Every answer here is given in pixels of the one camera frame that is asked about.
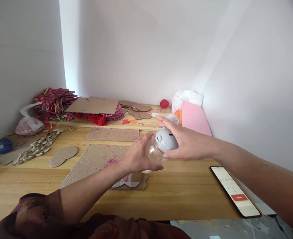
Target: row of shells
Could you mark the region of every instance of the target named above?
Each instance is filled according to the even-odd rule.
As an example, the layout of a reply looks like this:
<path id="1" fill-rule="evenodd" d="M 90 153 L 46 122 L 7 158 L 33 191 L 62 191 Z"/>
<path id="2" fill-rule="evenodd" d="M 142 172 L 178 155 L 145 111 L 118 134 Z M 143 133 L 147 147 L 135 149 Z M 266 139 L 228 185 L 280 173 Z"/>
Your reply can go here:
<path id="1" fill-rule="evenodd" d="M 18 158 L 13 161 L 13 165 L 21 164 L 36 156 L 42 156 L 44 153 L 48 152 L 50 150 L 48 147 L 53 144 L 59 134 L 63 131 L 63 129 L 54 129 L 52 132 L 44 130 L 43 133 L 48 132 L 47 136 L 39 138 L 30 145 L 28 150 L 20 153 Z"/>

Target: phone screen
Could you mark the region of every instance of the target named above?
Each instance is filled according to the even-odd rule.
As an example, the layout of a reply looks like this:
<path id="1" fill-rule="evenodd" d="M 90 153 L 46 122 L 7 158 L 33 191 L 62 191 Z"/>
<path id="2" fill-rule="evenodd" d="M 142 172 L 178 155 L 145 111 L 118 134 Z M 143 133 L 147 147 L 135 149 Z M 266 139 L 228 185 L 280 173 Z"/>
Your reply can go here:
<path id="1" fill-rule="evenodd" d="M 233 204 L 237 207 L 238 212 L 242 214 L 244 218 L 258 217 L 261 216 L 258 209 L 248 199 L 245 193 L 237 185 L 231 175 L 226 171 L 224 167 L 210 167 L 212 172 L 215 174 L 219 183 L 223 186 L 229 198 Z"/>

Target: blue tool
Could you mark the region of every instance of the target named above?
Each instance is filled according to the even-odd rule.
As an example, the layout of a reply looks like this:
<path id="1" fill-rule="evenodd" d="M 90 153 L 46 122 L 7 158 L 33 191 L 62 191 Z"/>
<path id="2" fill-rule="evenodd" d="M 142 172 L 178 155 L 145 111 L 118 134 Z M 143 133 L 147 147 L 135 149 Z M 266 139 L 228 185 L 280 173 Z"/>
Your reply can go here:
<path id="1" fill-rule="evenodd" d="M 0 154 L 6 154 L 13 150 L 12 142 L 8 138 L 0 140 Z"/>

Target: white lid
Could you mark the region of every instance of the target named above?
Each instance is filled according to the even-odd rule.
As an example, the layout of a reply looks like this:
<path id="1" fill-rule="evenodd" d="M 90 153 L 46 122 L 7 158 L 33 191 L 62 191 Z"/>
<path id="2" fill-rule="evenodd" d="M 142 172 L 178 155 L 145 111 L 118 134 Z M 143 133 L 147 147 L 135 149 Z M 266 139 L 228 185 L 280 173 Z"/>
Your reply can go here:
<path id="1" fill-rule="evenodd" d="M 161 129 L 156 133 L 155 141 L 164 152 L 177 149 L 179 147 L 175 136 L 167 128 Z"/>

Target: white plastic bag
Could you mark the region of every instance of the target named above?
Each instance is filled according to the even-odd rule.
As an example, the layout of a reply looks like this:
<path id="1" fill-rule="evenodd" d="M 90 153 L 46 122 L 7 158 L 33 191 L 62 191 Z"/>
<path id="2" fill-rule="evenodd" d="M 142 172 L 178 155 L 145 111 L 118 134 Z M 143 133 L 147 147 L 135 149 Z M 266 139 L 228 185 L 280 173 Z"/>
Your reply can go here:
<path id="1" fill-rule="evenodd" d="M 41 122 L 39 119 L 30 117 L 30 115 L 27 113 L 27 110 L 41 104 L 41 102 L 27 105 L 24 108 L 20 109 L 20 113 L 24 116 L 18 123 L 15 133 L 19 135 L 36 135 L 40 131 L 43 130 L 45 127 L 43 122 Z"/>
<path id="2" fill-rule="evenodd" d="M 202 106 L 203 96 L 191 90 L 178 91 L 172 98 L 172 113 L 166 117 L 175 124 L 180 124 L 180 119 L 174 115 L 177 110 L 182 110 L 183 101 Z"/>

